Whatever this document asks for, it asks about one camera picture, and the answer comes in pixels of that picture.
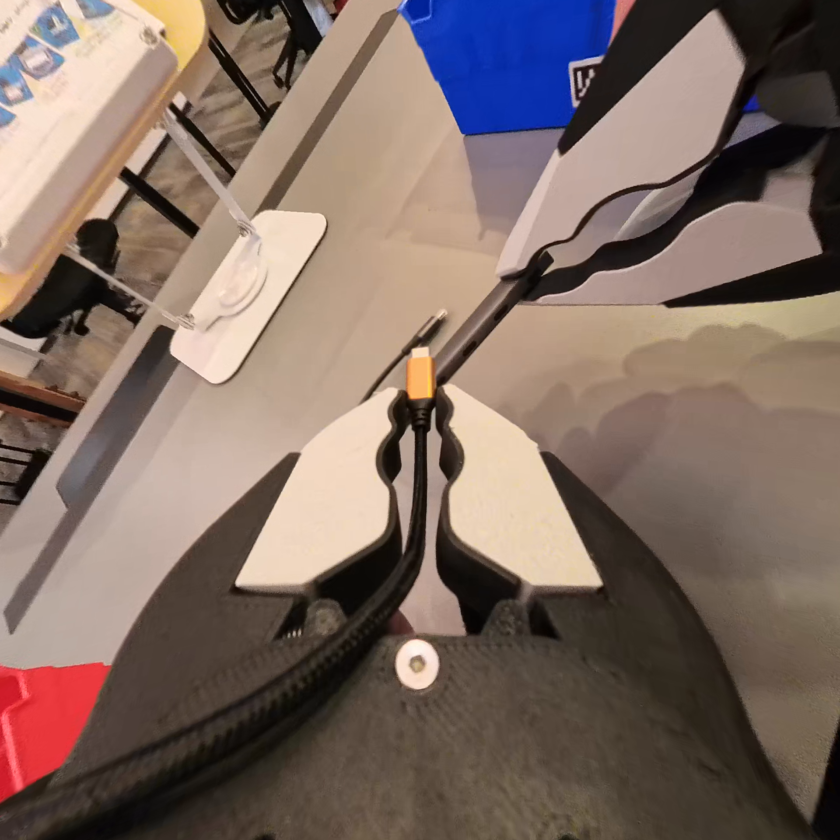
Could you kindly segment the black cable orange plug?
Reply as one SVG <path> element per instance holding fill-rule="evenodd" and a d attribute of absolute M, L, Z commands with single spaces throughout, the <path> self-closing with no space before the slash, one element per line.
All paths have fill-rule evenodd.
<path fill-rule="evenodd" d="M 96 836 L 234 758 L 274 728 L 306 717 L 342 685 L 383 635 L 421 568 L 427 519 L 427 433 L 435 394 L 434 359 L 428 349 L 415 350 L 406 363 L 407 414 L 414 433 L 413 500 L 406 546 L 393 571 L 357 612 L 288 671 L 243 699 L 129 752 L 102 770 L 6 809 L 2 838 Z"/>

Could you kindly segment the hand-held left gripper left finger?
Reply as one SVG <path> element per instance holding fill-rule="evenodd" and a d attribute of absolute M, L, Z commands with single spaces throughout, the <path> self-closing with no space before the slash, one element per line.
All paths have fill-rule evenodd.
<path fill-rule="evenodd" d="M 355 613 L 400 559 L 399 474 L 400 391 L 389 387 L 305 445 L 236 587 Z"/>

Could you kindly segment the printed instruction sheet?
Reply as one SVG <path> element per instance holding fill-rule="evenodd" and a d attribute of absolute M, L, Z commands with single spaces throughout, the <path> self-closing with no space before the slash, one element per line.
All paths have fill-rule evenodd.
<path fill-rule="evenodd" d="M 1 267 L 33 266 L 175 73 L 134 2 L 2 2 Z"/>

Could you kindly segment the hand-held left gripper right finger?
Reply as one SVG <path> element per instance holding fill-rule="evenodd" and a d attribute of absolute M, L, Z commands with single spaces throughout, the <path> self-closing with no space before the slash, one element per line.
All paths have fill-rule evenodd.
<path fill-rule="evenodd" d="M 485 621 L 504 601 L 601 594 L 602 574 L 536 442 L 454 385 L 438 390 L 436 416 L 437 572 L 462 619 Z"/>

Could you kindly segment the blue plastic bin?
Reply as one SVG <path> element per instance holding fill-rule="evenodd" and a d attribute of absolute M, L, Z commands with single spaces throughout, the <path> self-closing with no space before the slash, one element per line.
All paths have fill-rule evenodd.
<path fill-rule="evenodd" d="M 403 2 L 400 13 L 465 135 L 564 126 L 606 56 L 606 23 L 629 19 L 652 47 L 667 13 L 688 2 Z"/>

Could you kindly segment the wooden display board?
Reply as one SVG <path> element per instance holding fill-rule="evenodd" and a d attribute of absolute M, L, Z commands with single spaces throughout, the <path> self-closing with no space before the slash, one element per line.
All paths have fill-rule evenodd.
<path fill-rule="evenodd" d="M 132 127 L 123 135 L 122 141 L 83 195 L 84 204 L 79 205 L 76 212 L 51 236 L 45 247 L 38 252 L 35 264 L 17 274 L 3 273 L 1 267 L 2 319 L 16 314 L 34 296 L 62 249 L 70 244 L 81 223 L 117 181 L 122 169 L 130 162 L 147 135 L 161 121 L 175 96 L 183 89 L 184 80 L 190 73 L 190 65 L 207 44 L 207 20 L 202 2 L 134 3 L 164 24 L 165 39 L 177 58 L 175 73 L 154 99 L 141 109 Z"/>

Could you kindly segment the red plastic bin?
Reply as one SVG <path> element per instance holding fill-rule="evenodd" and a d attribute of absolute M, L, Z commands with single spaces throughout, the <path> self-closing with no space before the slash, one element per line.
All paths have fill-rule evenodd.
<path fill-rule="evenodd" d="M 67 759 L 110 671 L 102 663 L 1 667 L 1 799 Z"/>

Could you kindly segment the white stand base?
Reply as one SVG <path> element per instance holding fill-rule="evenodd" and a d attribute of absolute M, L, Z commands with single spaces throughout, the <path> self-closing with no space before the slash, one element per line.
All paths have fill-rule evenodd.
<path fill-rule="evenodd" d="M 319 247 L 328 229 L 320 213 L 265 211 L 238 236 L 178 328 L 170 352 L 212 385 L 228 382 Z"/>

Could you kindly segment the dark USB hub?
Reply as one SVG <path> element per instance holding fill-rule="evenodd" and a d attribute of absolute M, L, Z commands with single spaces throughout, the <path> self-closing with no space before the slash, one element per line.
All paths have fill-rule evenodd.
<path fill-rule="evenodd" d="M 479 306 L 458 327 L 435 356 L 436 385 L 449 382 L 501 321 L 524 300 L 551 268 L 553 258 L 544 250 L 517 275 L 500 279 Z"/>

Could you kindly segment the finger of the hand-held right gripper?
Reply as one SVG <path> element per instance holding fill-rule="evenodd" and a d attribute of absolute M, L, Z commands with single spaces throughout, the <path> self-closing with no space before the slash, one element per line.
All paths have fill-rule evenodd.
<path fill-rule="evenodd" d="M 749 277 L 764 201 L 712 176 L 764 63 L 764 11 L 629 11 L 497 277 Z"/>
<path fill-rule="evenodd" d="M 701 308 L 838 292 L 838 190 L 820 164 L 703 175 L 686 204 L 641 236 L 553 267 L 525 302 Z"/>

